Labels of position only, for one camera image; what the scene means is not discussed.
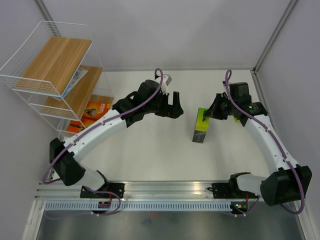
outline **wire shelf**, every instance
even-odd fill
[[[69,119],[69,120],[76,120],[76,121],[79,120],[75,115],[75,113],[69,109],[56,108],[56,107],[38,105],[33,103],[30,103],[30,106],[33,107],[33,109],[36,110],[41,115]]]
[[[80,65],[88,70],[87,76],[84,75],[82,85],[79,82],[74,87],[73,94],[69,93],[68,99],[68,95],[63,98],[63,93]],[[84,101],[89,100],[92,94],[90,91],[94,92],[95,87],[92,84],[88,90],[88,81],[97,82],[101,72],[103,66],[93,46],[93,38],[87,25],[41,21],[21,47],[0,68],[0,79],[43,117],[81,122],[80,109],[83,108]],[[113,97],[109,83],[107,79],[105,80],[104,87]],[[89,93],[86,95],[87,99],[84,95],[78,96],[78,93],[84,91]],[[63,127],[62,124],[53,127],[65,137],[76,134],[66,131],[65,124]]]

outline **floor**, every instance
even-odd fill
[[[180,92],[184,114],[178,119],[148,114],[93,149],[82,162],[111,181],[211,181],[251,172],[267,177],[267,165],[251,135],[236,123],[211,119],[203,144],[192,142],[199,107],[208,108],[222,93],[224,70],[165,71],[168,91]],[[152,71],[107,72],[115,100],[153,79]],[[235,70],[231,83],[247,82],[252,100],[257,93],[249,70]],[[102,79],[97,88],[106,87]]]

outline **gray wall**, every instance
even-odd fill
[[[106,70],[252,68],[289,0],[43,0],[87,24]]]
[[[43,20],[32,0],[0,4],[0,66]],[[21,239],[34,191],[48,166],[49,142],[57,134],[0,81],[0,233]]]
[[[301,0],[259,71],[276,130],[313,173],[307,193],[320,229],[320,1]]]

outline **purple cable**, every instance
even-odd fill
[[[118,211],[118,209],[120,208],[120,206],[121,206],[121,199],[120,199],[120,197],[119,197],[117,194],[115,194],[115,193],[113,193],[113,192],[111,192],[111,191],[94,191],[94,190],[92,190],[91,188],[89,188],[89,187],[87,187],[87,186],[85,186],[85,188],[88,189],[90,192],[93,192],[93,193],[95,193],[95,194],[97,194],[97,193],[98,193],[98,194],[111,194],[111,195],[115,196],[115,197],[119,200],[119,204],[118,204],[118,206],[116,207],[115,210],[113,210],[113,211],[111,211],[111,212],[100,213],[99,216],[100,216],[100,215],[102,215],[102,216],[108,216],[108,215],[115,214],[115,213]],[[68,219],[68,218],[75,217],[75,216],[92,215],[92,214],[97,215],[97,214],[91,213],[91,212],[79,212],[79,213],[70,214],[70,215],[67,215],[67,216],[51,217],[51,216],[48,216],[48,215],[47,215],[47,212],[46,212],[46,211],[44,211],[44,217],[45,217],[46,219],[49,219],[49,220],[63,220],[63,219]]]
[[[156,75],[158,71],[160,72],[160,83],[159,83],[158,87],[156,88],[156,90],[154,91],[154,93],[153,93],[150,97],[148,97],[144,102],[142,102],[142,103],[139,104],[138,106],[130,109],[129,111],[125,111],[125,112],[123,112],[123,113],[121,113],[121,114],[118,114],[118,115],[116,115],[116,116],[113,116],[113,117],[110,117],[110,118],[104,120],[103,123],[105,124],[105,123],[107,123],[107,122],[109,122],[109,121],[112,121],[112,120],[114,120],[114,119],[121,118],[121,117],[124,116],[124,115],[130,114],[130,113],[138,110],[139,108],[142,108],[144,105],[146,105],[148,102],[150,102],[150,101],[157,95],[157,93],[161,90],[162,83],[163,83],[163,81],[164,81],[164,73],[163,73],[163,71],[162,71],[160,68],[156,68],[156,69],[154,70],[154,74]],[[80,135],[74,140],[74,143],[78,142],[81,138],[83,138],[85,135],[87,135],[89,132],[91,132],[92,130],[96,129],[96,128],[99,127],[100,125],[102,125],[102,124],[101,124],[101,123],[98,123],[97,125],[92,126],[92,127],[89,128],[87,131],[85,131],[85,132],[83,132],[82,134],[80,134]],[[56,164],[56,162],[60,159],[60,157],[61,157],[71,146],[72,146],[72,144],[70,143],[68,146],[66,146],[66,147],[54,158],[54,160],[52,161],[52,163],[50,164],[48,170],[45,172],[45,174],[44,174],[44,176],[43,176],[43,178],[42,178],[43,184],[46,184],[46,185],[47,185],[47,184],[52,184],[52,183],[54,183],[54,182],[57,182],[57,181],[61,180],[60,178],[57,178],[57,179],[54,179],[54,180],[51,180],[51,181],[46,181],[46,179],[47,179],[47,177],[48,177],[48,174],[49,174],[51,168]],[[114,214],[114,213],[116,213],[116,211],[120,208],[120,206],[121,206],[121,199],[120,199],[120,197],[119,197],[117,194],[115,194],[115,193],[113,193],[113,192],[110,192],[110,191],[95,191],[95,190],[92,190],[91,188],[86,187],[86,186],[85,186],[85,188],[87,188],[89,191],[91,191],[91,192],[93,192],[93,193],[112,194],[112,195],[114,195],[114,196],[119,200],[119,204],[118,204],[118,206],[117,206],[117,208],[116,208],[115,210],[113,210],[113,211],[111,211],[111,212],[102,213],[101,215],[107,216],[107,215]],[[78,213],[78,214],[73,214],[73,215],[65,216],[65,217],[62,217],[62,218],[60,217],[60,218],[57,218],[57,220],[59,220],[59,219],[65,219],[65,218],[69,218],[69,217],[73,217],[73,216],[77,216],[77,215],[85,215],[85,214],[91,214],[91,213],[90,213],[90,212],[82,212],[82,213]]]
[[[242,109],[235,103],[235,101],[232,99],[231,94],[230,94],[230,89],[229,89],[229,80],[230,80],[230,78],[231,78],[231,74],[232,74],[231,69],[229,69],[229,70],[226,71],[226,73],[225,73],[225,90],[226,90],[226,93],[227,93],[227,95],[228,95],[228,97],[229,97],[230,102],[232,103],[232,105],[233,105],[239,112],[241,112],[242,114],[246,115],[248,118],[254,120],[254,121],[257,122],[259,125],[261,125],[261,126],[265,129],[265,131],[268,132],[268,133],[270,134],[270,136],[272,137],[272,139],[274,140],[275,144],[277,145],[277,147],[279,148],[279,150],[280,150],[280,152],[281,152],[281,154],[282,154],[282,157],[283,157],[284,159],[287,159],[287,155],[286,155],[284,149],[282,148],[280,142],[278,141],[277,137],[275,136],[275,134],[274,134],[272,131],[270,131],[270,130],[268,129],[268,127],[267,127],[263,122],[261,122],[260,120],[256,119],[254,116],[252,116],[252,115],[250,115],[249,113],[247,113],[247,112],[245,112],[244,110],[242,110]],[[282,207],[283,209],[285,209],[287,212],[291,213],[291,214],[298,215],[298,214],[302,213],[302,211],[303,211],[304,208],[305,208],[305,194],[304,194],[304,189],[303,189],[303,187],[302,187],[302,183],[301,183],[301,181],[300,181],[300,179],[299,179],[299,176],[298,176],[297,171],[295,170],[294,166],[292,166],[292,164],[291,164],[289,161],[287,161],[286,163],[288,164],[288,166],[289,166],[290,169],[292,170],[293,175],[294,175],[294,177],[295,177],[295,180],[296,180],[296,182],[297,182],[297,184],[298,184],[299,191],[300,191],[300,198],[301,198],[301,206],[300,206],[300,208],[299,208],[298,211],[291,211],[290,209],[286,208],[283,204],[281,204],[281,207]]]
[[[158,87],[156,88],[156,90],[154,91],[154,93],[153,93],[150,97],[148,97],[148,99],[146,99],[143,103],[139,104],[138,106],[130,109],[129,111],[125,111],[125,112],[123,112],[123,113],[121,113],[121,114],[118,114],[118,115],[116,115],[116,116],[112,116],[112,117],[104,120],[103,123],[105,124],[105,123],[107,123],[107,122],[109,122],[109,121],[112,121],[112,120],[117,119],[117,118],[120,118],[120,117],[122,117],[122,116],[124,116],[124,115],[130,114],[130,113],[138,110],[139,108],[142,108],[144,105],[146,105],[148,102],[150,102],[150,101],[157,95],[157,93],[160,91],[161,86],[162,86],[162,83],[163,83],[163,81],[164,81],[164,73],[162,72],[162,70],[161,70],[160,68],[155,69],[155,70],[154,70],[154,74],[157,74],[158,71],[160,72],[160,77],[161,77],[161,78],[160,78],[160,83],[159,83]],[[93,127],[89,128],[87,131],[84,131],[82,134],[80,134],[80,135],[74,140],[74,143],[78,142],[81,138],[83,138],[85,135],[87,135],[88,133],[90,133],[92,130],[96,129],[96,128],[99,127],[100,125],[101,125],[101,123],[98,123],[97,125],[94,125]],[[51,168],[56,164],[56,162],[60,159],[60,157],[61,157],[71,146],[72,146],[72,144],[70,143],[70,144],[69,144],[68,146],[66,146],[66,147],[58,154],[58,156],[56,156],[56,158],[52,161],[52,163],[50,164],[48,170],[45,172],[45,174],[44,174],[44,176],[43,176],[43,178],[42,178],[43,184],[52,184],[52,183],[57,182],[57,181],[60,180],[60,178],[58,178],[58,179],[55,179],[55,180],[46,181],[47,176],[48,176]]]

